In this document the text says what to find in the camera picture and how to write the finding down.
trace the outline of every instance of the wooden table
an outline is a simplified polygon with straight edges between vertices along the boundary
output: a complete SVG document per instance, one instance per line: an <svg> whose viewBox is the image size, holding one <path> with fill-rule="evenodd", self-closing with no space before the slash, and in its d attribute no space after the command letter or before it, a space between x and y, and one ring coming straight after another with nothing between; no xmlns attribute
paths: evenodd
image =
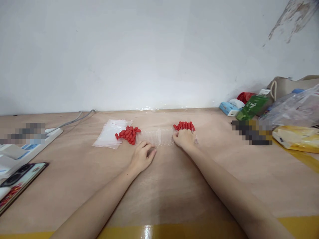
<svg viewBox="0 0 319 239"><path fill-rule="evenodd" d="M0 124L5 128L43 122L46 128L54 128L77 115L3 116ZM0 217L0 238L49 238L123 170L134 146L127 142L117 150L92 146L108 119L123 118L133 120L132 125L141 130L192 121L200 147L242 181L296 237L319 235L319 176L315 170L277 145L248 145L232 130L234 118L212 108L98 112L64 127L64 132L33 159L50 165ZM245 235L192 161L173 145L158 147L151 166L135 179L108 221L100 235L104 237Z"/></svg>

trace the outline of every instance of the yellow package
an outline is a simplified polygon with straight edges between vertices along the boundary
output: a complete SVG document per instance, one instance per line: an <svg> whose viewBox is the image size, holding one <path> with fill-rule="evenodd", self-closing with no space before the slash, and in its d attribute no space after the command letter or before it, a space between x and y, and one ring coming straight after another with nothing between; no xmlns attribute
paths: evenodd
<svg viewBox="0 0 319 239"><path fill-rule="evenodd" d="M279 126L272 132L286 149L319 153L319 129L299 126Z"/></svg>

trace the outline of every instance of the plastic bottle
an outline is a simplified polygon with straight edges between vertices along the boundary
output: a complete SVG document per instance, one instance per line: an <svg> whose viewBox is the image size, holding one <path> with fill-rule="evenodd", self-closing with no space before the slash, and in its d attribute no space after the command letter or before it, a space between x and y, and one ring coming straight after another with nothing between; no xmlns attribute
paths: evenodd
<svg viewBox="0 0 319 239"><path fill-rule="evenodd" d="M267 94L269 92L270 90L268 89L261 89L258 95L253 95L252 97L250 97L249 101L236 116L236 119L251 120L268 101Z"/></svg>

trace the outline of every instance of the white wall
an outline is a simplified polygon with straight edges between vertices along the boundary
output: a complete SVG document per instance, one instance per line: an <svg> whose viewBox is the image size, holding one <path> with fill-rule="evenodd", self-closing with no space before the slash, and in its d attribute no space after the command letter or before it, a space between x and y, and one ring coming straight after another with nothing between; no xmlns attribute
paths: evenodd
<svg viewBox="0 0 319 239"><path fill-rule="evenodd" d="M268 39L287 3L1 0L0 115L217 107L319 74L318 12Z"/></svg>

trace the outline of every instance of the power strip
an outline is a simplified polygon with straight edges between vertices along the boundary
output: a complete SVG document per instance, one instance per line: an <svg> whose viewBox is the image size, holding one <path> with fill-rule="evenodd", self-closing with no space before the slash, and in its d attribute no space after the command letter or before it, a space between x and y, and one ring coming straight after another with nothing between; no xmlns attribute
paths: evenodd
<svg viewBox="0 0 319 239"><path fill-rule="evenodd" d="M18 170L22 165L30 162L38 153L40 153L45 147L47 147L56 137L58 137L63 132L62 129L58 128L55 131L47 134L44 144L25 144L21 148L25 150L25 154L20 158L17 158L19 162L9 170L0 170L0 179L8 178L16 170Z"/></svg>

